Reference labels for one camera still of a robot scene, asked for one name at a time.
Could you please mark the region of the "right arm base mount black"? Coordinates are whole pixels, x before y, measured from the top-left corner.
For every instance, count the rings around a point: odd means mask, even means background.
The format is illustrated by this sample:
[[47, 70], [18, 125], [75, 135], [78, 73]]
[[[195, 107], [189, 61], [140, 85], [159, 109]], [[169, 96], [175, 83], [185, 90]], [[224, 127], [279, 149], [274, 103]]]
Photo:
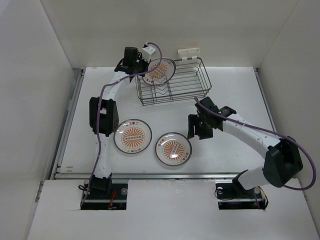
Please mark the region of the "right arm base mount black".
[[265, 210], [269, 205], [260, 187], [246, 190], [233, 182], [217, 181], [214, 195], [219, 210]]

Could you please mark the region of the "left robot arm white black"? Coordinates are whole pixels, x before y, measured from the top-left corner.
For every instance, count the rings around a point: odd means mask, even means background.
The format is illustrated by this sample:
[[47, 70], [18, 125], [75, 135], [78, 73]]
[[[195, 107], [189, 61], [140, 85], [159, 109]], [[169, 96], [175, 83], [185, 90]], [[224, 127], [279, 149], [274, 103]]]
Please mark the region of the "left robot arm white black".
[[110, 83], [105, 84], [98, 97], [89, 100], [89, 125], [96, 136], [96, 160], [85, 190], [85, 195], [96, 193], [100, 198], [107, 198], [112, 192], [112, 167], [108, 157], [109, 136], [119, 125], [117, 98], [120, 91], [136, 76], [148, 72], [152, 55], [156, 49], [144, 45], [141, 50], [126, 47], [124, 57], [114, 69]]

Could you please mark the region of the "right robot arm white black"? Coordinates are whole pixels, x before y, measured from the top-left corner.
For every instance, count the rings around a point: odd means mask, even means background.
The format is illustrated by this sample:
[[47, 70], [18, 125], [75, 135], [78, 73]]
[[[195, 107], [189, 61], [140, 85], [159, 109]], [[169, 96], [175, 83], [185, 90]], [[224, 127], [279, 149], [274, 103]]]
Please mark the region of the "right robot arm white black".
[[209, 97], [196, 100], [195, 107], [197, 113], [188, 116], [188, 139], [195, 136], [200, 140], [210, 139], [214, 130], [220, 130], [242, 141], [264, 159], [262, 166], [246, 169], [232, 179], [231, 190], [235, 196], [243, 197], [264, 185], [282, 188], [303, 169], [294, 139], [254, 126], [234, 109], [218, 108]]

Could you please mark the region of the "red rim plate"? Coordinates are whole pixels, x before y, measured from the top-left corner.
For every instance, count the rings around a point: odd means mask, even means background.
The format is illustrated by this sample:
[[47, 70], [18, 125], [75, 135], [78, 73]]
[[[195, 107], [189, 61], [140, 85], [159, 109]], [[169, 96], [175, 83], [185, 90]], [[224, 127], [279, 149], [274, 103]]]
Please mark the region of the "red rim plate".
[[166, 57], [162, 60], [159, 58], [154, 59], [150, 62], [148, 70], [155, 68], [158, 63], [160, 64], [155, 70], [142, 77], [142, 80], [146, 84], [151, 86], [164, 85], [174, 76], [176, 72], [176, 63], [174, 60]]

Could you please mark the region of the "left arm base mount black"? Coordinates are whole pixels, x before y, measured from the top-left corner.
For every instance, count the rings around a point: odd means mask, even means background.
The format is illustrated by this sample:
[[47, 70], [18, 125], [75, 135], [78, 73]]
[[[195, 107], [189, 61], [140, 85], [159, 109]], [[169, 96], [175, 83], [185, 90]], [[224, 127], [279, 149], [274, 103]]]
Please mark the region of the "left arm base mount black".
[[110, 192], [91, 188], [85, 198], [87, 186], [87, 183], [78, 186], [82, 190], [81, 210], [118, 211], [127, 209], [127, 183], [113, 183]]

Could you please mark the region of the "orange sunburst plate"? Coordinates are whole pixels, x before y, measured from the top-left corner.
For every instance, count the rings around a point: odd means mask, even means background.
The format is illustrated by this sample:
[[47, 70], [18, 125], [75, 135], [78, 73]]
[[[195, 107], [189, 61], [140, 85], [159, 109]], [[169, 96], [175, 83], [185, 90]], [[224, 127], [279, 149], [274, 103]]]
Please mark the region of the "orange sunburst plate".
[[143, 120], [122, 122], [113, 135], [115, 147], [125, 154], [138, 154], [148, 148], [153, 138], [152, 129]]
[[158, 160], [169, 167], [186, 164], [193, 152], [191, 142], [178, 132], [167, 132], [160, 136], [154, 150]]

